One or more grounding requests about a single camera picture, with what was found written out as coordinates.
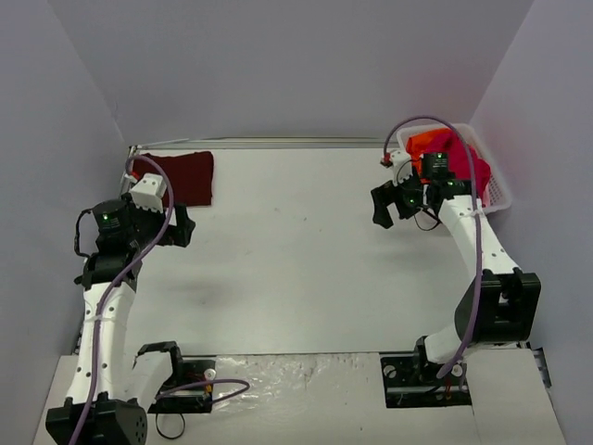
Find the maroon t shirt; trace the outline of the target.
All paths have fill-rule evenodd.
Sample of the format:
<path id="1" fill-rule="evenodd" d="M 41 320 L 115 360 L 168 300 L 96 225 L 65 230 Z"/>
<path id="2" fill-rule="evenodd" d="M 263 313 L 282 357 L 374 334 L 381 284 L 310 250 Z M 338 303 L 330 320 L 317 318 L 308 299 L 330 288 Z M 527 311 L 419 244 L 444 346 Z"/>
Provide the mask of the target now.
<path id="1" fill-rule="evenodd" d="M 175 203 L 187 207 L 207 207 L 212 204 L 214 156 L 209 151 L 193 152 L 181 156 L 155 156 L 145 154 L 168 175 Z"/>

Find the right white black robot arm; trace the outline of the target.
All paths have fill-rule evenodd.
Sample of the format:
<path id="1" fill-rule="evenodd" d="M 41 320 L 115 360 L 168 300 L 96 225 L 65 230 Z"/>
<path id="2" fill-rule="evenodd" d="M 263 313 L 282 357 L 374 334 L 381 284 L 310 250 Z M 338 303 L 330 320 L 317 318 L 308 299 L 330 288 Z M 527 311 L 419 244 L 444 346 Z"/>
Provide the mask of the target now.
<path id="1" fill-rule="evenodd" d="M 452 236 L 468 270 L 470 284 L 450 325 L 420 341 L 420 353 L 410 361 L 413 376 L 431 383 L 445 375 L 470 351 L 484 345 L 526 341 L 532 331 L 541 282 L 524 271 L 499 242 L 483 212 L 473 178 L 462 179 L 448 166 L 448 155 L 432 152 L 383 163 L 392 180 L 371 191 L 372 220 L 388 229 L 394 206 L 401 220 L 430 214 Z"/>

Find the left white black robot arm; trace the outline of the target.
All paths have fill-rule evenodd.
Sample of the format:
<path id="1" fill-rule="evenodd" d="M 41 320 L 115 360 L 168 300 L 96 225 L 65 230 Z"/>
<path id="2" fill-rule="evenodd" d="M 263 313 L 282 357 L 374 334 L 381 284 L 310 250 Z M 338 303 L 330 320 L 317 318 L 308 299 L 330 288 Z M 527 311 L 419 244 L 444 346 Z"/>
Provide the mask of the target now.
<path id="1" fill-rule="evenodd" d="M 181 385 L 187 366 L 175 342 L 160 342 L 143 346 L 126 376 L 127 322 L 144 257 L 156 246 L 187 247 L 196 224 L 183 203 L 146 210 L 130 194 L 89 212 L 97 251 L 75 280 L 84 299 L 77 366 L 64 402 L 47 411 L 45 429 L 56 444 L 144 444 L 158 391 Z"/>

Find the orange t shirt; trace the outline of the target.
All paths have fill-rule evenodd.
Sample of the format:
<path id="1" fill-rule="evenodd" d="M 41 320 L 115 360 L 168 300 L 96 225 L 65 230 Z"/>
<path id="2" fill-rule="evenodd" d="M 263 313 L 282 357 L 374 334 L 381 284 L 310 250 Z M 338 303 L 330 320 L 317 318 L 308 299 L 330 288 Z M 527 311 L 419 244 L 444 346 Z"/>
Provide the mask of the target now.
<path id="1" fill-rule="evenodd" d="M 425 153 L 448 152 L 453 132 L 449 129 L 435 129 L 419 133 L 409 138 L 406 151 L 410 155 L 413 168 L 422 175 L 422 156 Z"/>

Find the pink t shirt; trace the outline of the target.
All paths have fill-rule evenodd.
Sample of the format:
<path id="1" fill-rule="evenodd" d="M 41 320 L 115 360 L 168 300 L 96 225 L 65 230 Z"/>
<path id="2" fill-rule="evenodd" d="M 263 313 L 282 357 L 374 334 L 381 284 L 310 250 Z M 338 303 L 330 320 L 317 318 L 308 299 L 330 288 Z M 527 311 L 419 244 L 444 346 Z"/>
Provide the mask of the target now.
<path id="1" fill-rule="evenodd" d="M 477 156 L 475 149 L 468 146 L 473 163 L 474 179 L 477 187 L 477 196 L 484 199 L 484 194 L 491 178 L 490 165 Z M 470 161 L 462 141 L 452 133 L 448 139 L 449 169 L 455 176 L 462 180 L 471 180 Z"/>

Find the white plastic basket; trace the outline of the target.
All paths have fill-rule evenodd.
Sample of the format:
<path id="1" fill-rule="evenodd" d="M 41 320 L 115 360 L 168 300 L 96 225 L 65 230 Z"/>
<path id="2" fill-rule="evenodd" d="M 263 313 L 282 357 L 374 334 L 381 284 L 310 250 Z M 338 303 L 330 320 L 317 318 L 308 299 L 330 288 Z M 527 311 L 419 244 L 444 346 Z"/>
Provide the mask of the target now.
<path id="1" fill-rule="evenodd" d="M 489 214 L 508 209 L 512 203 L 511 190 L 508 187 L 499 165 L 495 161 L 494 155 L 491 153 L 491 150 L 471 125 L 467 123 L 453 123 L 453 126 L 474 148 L 478 157 L 484 160 L 490 167 L 490 180 L 486 187 L 485 197 L 483 199 L 484 213 Z M 441 128 L 445 128 L 445 126 L 440 123 L 432 123 L 412 125 L 398 129 L 394 133 L 398 148 L 392 151 L 394 172 L 397 171 L 399 166 L 403 165 L 403 162 L 406 158 L 410 157 L 410 155 L 405 154 L 404 151 L 408 140 L 411 137 Z"/>

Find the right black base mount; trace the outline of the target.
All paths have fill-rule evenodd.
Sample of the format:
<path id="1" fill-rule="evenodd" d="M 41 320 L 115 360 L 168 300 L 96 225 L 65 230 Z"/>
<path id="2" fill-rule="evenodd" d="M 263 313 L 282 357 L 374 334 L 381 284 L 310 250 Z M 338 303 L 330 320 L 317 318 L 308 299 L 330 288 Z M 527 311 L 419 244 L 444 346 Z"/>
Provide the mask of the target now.
<path id="1" fill-rule="evenodd" d="M 471 406 L 465 367 L 456 364 L 437 378 L 439 364 L 419 368 L 412 352 L 381 354 L 385 406 L 388 409 L 421 409 Z"/>

